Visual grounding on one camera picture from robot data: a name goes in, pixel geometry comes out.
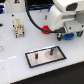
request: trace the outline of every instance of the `cable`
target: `cable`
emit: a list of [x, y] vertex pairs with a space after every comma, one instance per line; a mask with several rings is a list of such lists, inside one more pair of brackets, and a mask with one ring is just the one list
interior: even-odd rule
[[30, 13], [29, 13], [28, 0], [25, 0], [25, 7], [26, 7], [26, 12], [27, 12], [27, 15], [28, 15], [30, 21], [32, 22], [32, 24], [33, 24], [36, 28], [38, 28], [38, 29], [41, 30], [41, 31], [47, 32], [47, 33], [56, 33], [56, 31], [47, 31], [47, 30], [44, 30], [44, 29], [42, 29], [41, 27], [39, 27], [39, 26], [34, 22], [34, 20], [32, 19], [31, 15], [30, 15]]
[[26, 12], [27, 12], [27, 15], [28, 15], [30, 21], [31, 21], [32, 24], [33, 24], [36, 28], [38, 28], [39, 30], [44, 31], [44, 32], [47, 32], [47, 33], [65, 33], [65, 32], [66, 32], [64, 27], [62, 27], [62, 28], [60, 28], [60, 29], [58, 29], [58, 30], [55, 30], [55, 31], [48, 31], [48, 30], [42, 29], [41, 27], [39, 27], [39, 26], [34, 22], [34, 20], [32, 19], [31, 15], [30, 15], [30, 12], [29, 12], [29, 9], [28, 9], [28, 0], [25, 0], [25, 7], [26, 7]]

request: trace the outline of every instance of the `metal plate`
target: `metal plate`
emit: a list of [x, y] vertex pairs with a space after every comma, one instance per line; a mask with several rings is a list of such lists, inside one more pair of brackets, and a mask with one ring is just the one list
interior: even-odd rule
[[66, 57], [64, 56], [59, 47], [52, 47], [52, 48], [54, 49], [53, 55], [50, 55], [51, 48], [26, 53], [26, 57], [30, 68], [66, 59]]

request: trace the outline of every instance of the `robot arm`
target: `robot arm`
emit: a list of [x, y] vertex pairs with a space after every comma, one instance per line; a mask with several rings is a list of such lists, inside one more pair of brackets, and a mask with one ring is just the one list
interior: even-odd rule
[[76, 19], [78, 12], [84, 10], [84, 0], [53, 0], [54, 4], [48, 14], [48, 26], [51, 30], [64, 27], [67, 21]]

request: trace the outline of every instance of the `black mat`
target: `black mat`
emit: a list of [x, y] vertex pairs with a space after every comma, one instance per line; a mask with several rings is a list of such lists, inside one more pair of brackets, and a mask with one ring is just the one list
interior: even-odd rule
[[13, 84], [84, 84], [84, 62]]

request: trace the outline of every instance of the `white table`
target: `white table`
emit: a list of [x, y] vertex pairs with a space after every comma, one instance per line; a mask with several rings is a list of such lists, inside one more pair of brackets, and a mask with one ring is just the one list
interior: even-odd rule
[[[44, 20], [48, 10], [31, 11], [35, 22], [43, 27], [47, 22]], [[26, 78], [30, 78], [45, 72], [56, 70], [65, 66], [84, 61], [84, 34], [71, 41], [58, 41], [56, 34], [44, 35], [36, 29], [29, 21], [26, 13], [15, 13], [0, 15], [0, 84], [9, 84]], [[16, 38], [13, 29], [13, 18], [21, 18], [25, 26], [25, 37]], [[36, 68], [29, 68], [25, 53], [49, 46], [59, 46], [66, 60], [53, 62]]]

